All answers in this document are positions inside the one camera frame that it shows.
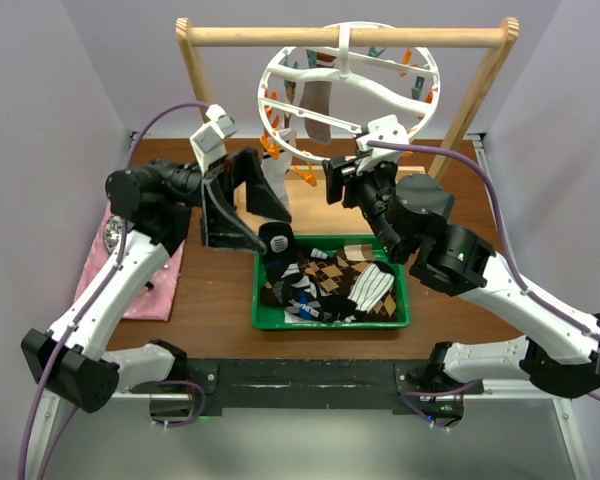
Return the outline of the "black blue sports sock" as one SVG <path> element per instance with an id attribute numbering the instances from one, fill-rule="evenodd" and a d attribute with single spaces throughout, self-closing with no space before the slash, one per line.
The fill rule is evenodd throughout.
<path id="1" fill-rule="evenodd" d="M 267 222 L 258 236 L 267 250 L 264 268 L 272 295 L 286 313 L 303 321 L 334 323 L 343 321 L 345 305 L 322 290 L 319 282 L 301 268 L 302 260 L 328 260 L 329 255 L 316 248 L 298 246 L 289 224 Z"/>

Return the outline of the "white black banded sock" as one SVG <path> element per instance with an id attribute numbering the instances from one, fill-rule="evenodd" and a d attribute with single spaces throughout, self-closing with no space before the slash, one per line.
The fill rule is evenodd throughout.
<path id="1" fill-rule="evenodd" d="M 263 155 L 261 168 L 272 191 L 285 208 L 288 211 L 291 211 L 289 196 L 285 186 L 285 178 L 291 167 L 293 154 L 284 147 L 278 146 L 278 148 L 277 158 L 274 158 L 270 153 L 265 153 Z"/>

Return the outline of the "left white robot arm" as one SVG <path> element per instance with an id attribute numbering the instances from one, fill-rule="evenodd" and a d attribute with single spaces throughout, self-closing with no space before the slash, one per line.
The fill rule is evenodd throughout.
<path id="1" fill-rule="evenodd" d="M 201 211 L 203 246 L 265 253 L 265 243 L 237 214 L 234 191 L 239 186 L 246 189 L 248 212 L 290 221 L 252 147 L 223 153 L 207 168 L 154 159 L 110 174 L 105 192 L 111 213 L 123 221 L 121 238 L 69 310 L 46 331 L 31 329 L 22 339 L 38 385 L 87 413 L 100 410 L 115 392 L 138 384 L 180 390 L 187 380 L 182 350 L 161 341 L 130 354 L 114 354 L 106 347 L 129 306 L 186 239 L 193 209 Z"/>

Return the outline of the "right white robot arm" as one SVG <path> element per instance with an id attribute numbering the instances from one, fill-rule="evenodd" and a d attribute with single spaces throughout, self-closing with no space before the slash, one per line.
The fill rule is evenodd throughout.
<path id="1" fill-rule="evenodd" d="M 514 272 L 471 230 L 450 223 L 455 198 L 426 174 L 398 177 L 382 162 L 359 172 L 360 157 L 325 160 L 326 200 L 360 209 L 388 260 L 438 293 L 478 305 L 520 331 L 511 340 L 439 342 L 412 380 L 446 393 L 475 380 L 528 380 L 562 398 L 600 389 L 600 313 L 581 312 Z"/>

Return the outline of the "white round clip hanger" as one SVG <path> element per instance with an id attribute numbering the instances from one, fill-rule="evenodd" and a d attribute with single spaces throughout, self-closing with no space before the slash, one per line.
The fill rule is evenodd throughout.
<path id="1" fill-rule="evenodd" d="M 356 47 L 353 33 L 388 33 L 391 26 L 343 22 L 335 26 L 334 47 L 286 46 L 267 63 L 257 87 L 265 153 L 280 147 L 309 165 L 324 161 L 312 148 L 296 143 L 297 133 L 327 144 L 337 135 L 354 139 L 373 120 L 394 114 L 409 133 L 409 143 L 433 119 L 441 74 L 426 47 Z M 336 56 L 333 68 L 317 68 L 316 53 Z"/>

